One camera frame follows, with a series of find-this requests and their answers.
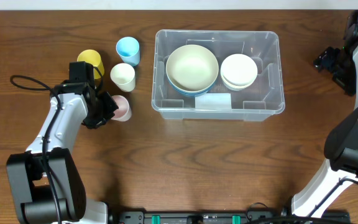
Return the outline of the white small bowl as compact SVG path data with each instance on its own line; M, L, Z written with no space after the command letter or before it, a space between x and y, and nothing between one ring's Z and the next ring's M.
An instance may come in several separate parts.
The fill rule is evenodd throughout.
M226 57L221 64L221 77L233 85L242 86L253 83L257 74L257 64L244 54L232 54Z

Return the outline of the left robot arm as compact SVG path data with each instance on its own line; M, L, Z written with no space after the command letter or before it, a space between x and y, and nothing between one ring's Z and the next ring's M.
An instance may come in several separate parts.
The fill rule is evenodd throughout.
M6 162L7 175L20 223L108 223L108 206L87 198L71 156L80 126L97 129L118 109L94 83L98 68L72 62L69 78L50 88L50 110L37 137Z

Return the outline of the pink plastic cup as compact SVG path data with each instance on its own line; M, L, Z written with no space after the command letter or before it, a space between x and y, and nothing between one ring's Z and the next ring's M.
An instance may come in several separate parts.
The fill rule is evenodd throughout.
M114 116L111 119L120 122L130 120L132 110L128 100L121 95L114 95L112 96L112 99L116 102L118 109L114 112Z

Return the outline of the clear plastic storage container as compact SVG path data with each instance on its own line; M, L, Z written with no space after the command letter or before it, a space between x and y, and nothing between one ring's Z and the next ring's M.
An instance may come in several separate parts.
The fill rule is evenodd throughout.
M244 54L256 64L253 84L229 89L221 77L204 94L181 94L169 82L166 64L170 54L184 45L210 50L218 63L232 54ZM155 36L152 108L165 119L234 119L264 121L285 110L279 37L272 31L173 30Z

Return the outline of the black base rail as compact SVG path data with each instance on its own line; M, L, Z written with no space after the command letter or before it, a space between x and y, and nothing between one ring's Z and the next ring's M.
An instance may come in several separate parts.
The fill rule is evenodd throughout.
M277 215L269 209L253 209L242 213L150 213L122 212L110 215L112 224L246 224L246 223L350 223L348 213L328 213L321 218Z

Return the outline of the beige large bowl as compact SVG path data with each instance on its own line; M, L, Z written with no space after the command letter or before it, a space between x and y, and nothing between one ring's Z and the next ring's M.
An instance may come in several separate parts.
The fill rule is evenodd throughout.
M167 78L183 82L187 78L216 80L219 64L214 54L200 45L184 45L174 50L165 66Z

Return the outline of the pale green plastic cup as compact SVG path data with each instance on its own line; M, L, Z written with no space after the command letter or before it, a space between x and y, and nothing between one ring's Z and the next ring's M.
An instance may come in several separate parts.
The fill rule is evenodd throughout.
M119 63L111 69L111 80L124 92L135 89L135 70L128 63Z

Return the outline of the yellow plastic cup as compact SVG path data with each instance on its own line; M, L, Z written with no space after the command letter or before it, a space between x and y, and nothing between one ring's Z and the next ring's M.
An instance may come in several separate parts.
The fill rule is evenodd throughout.
M84 61L96 67L98 69L98 71L94 69L94 78L96 80L100 79L104 75L103 61L101 59L100 54L97 51L93 49L84 50L77 56L77 61L78 62Z

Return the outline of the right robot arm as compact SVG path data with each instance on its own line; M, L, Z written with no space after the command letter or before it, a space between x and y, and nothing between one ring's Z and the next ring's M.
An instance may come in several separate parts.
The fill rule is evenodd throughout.
M356 97L353 112L326 139L322 166L291 198L290 215L316 223L348 186L358 184L358 10L347 18L343 47L328 47L313 64L319 71L331 73L347 95Z

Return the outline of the blue plastic cup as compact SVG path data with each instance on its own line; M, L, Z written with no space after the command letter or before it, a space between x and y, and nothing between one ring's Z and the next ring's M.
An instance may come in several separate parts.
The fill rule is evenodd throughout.
M124 63L135 67L140 62L140 44L133 37L123 37L116 44L116 52Z

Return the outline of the yellow small bowl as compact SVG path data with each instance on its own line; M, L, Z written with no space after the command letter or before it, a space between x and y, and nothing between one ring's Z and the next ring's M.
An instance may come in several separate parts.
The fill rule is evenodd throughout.
M223 81L223 84L224 86L226 86L228 89L232 90L232 91L241 91L249 86L251 86L253 83L249 83L249 84L246 84L246 85L242 85L242 86L237 86L237 85L233 85L231 83L229 83L224 77L221 77L222 78L222 81Z

